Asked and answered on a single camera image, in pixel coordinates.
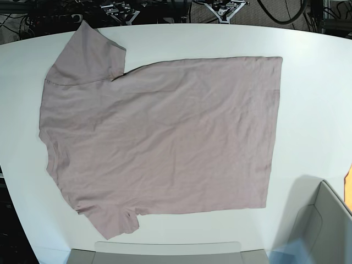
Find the pink T-shirt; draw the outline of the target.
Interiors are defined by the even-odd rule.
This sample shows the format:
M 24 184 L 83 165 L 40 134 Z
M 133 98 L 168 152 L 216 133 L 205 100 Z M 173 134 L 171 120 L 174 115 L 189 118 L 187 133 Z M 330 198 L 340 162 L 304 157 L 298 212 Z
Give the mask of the pink T-shirt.
M 45 78 L 39 137 L 71 208 L 106 239 L 138 215 L 264 208 L 282 58 L 125 57 L 82 22 Z

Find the grey tray bottom edge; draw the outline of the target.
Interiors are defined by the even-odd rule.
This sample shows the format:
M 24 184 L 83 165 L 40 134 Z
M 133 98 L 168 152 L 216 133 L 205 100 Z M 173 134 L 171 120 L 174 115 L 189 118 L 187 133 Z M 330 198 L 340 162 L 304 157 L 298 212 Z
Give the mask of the grey tray bottom edge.
M 263 249 L 242 251 L 239 242 L 132 244 L 96 242 L 93 251 L 72 249 L 67 263 L 269 263 Z

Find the grey cardboard box right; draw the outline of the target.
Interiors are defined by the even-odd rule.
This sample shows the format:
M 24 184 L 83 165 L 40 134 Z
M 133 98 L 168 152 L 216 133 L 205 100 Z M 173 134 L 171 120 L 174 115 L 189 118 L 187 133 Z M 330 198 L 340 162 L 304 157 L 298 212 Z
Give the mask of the grey cardboard box right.
M 294 263 L 351 263 L 351 210 L 327 181 L 299 211 L 289 241 Z

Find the blue item bottom right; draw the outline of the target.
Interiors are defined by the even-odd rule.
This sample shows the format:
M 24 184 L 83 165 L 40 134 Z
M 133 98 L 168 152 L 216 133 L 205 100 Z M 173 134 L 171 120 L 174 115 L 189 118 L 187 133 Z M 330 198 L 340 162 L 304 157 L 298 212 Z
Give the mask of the blue item bottom right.
M 269 253 L 270 264 L 306 263 L 309 252 L 302 239 L 294 239 Z

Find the orange item right edge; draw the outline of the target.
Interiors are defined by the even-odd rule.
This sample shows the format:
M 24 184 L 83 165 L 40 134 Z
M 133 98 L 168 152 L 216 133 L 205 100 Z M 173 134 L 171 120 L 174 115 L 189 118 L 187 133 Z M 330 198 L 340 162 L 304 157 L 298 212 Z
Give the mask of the orange item right edge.
M 351 167 L 344 177 L 344 202 L 348 207 L 351 207 Z

